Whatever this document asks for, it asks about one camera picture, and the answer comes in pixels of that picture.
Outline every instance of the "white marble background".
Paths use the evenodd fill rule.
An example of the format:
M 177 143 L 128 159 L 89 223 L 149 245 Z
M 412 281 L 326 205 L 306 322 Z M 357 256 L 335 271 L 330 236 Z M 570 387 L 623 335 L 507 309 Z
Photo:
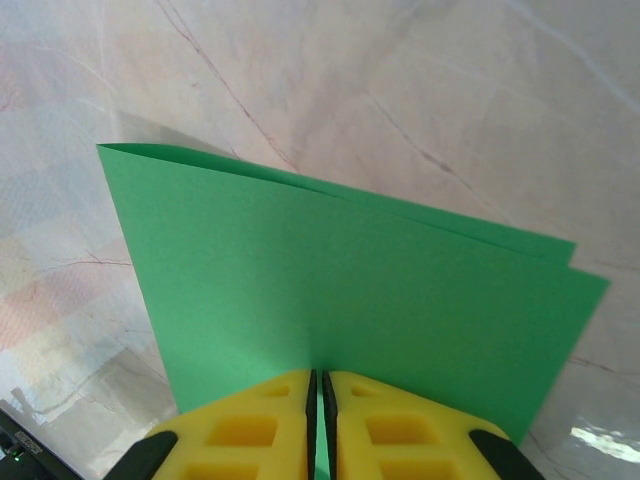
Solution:
M 579 242 L 613 284 L 524 451 L 640 478 L 639 25 L 636 0 L 4 0 L 4 405 L 88 479 L 174 413 L 94 144 L 218 147 Z

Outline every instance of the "marble surface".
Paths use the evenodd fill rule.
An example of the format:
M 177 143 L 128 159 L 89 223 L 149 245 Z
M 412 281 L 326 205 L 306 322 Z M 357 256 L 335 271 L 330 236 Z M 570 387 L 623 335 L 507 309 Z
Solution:
M 0 3 L 0 398 L 87 479 L 175 414 L 95 143 L 247 160 L 579 243 L 613 284 L 524 451 L 640 478 L 640 3 Z

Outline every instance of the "black device corner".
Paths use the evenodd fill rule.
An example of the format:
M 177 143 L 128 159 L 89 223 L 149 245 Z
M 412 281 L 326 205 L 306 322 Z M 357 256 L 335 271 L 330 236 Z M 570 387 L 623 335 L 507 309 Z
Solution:
M 0 478 L 82 480 L 66 463 L 0 408 Z

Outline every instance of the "folded green paper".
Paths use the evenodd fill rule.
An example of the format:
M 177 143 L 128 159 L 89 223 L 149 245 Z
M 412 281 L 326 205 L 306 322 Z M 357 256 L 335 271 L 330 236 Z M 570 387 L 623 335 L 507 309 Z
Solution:
M 563 240 L 179 147 L 99 152 L 181 411 L 351 370 L 517 442 L 606 289 Z

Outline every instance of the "green paper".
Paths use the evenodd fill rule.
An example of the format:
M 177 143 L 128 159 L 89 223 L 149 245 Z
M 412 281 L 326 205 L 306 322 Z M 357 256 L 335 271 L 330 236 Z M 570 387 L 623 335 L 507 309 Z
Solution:
M 227 173 L 213 155 L 194 167 L 183 149 L 127 152 L 154 151 L 138 148 L 99 152 L 181 411 L 294 368 L 340 369 L 518 442 L 606 289 L 496 246 L 517 237 L 491 237 L 503 227 L 459 235 L 382 200 Z
M 144 143 L 106 148 L 325 193 L 550 262 L 566 265 L 575 250 L 575 243 L 566 240 L 188 148 Z

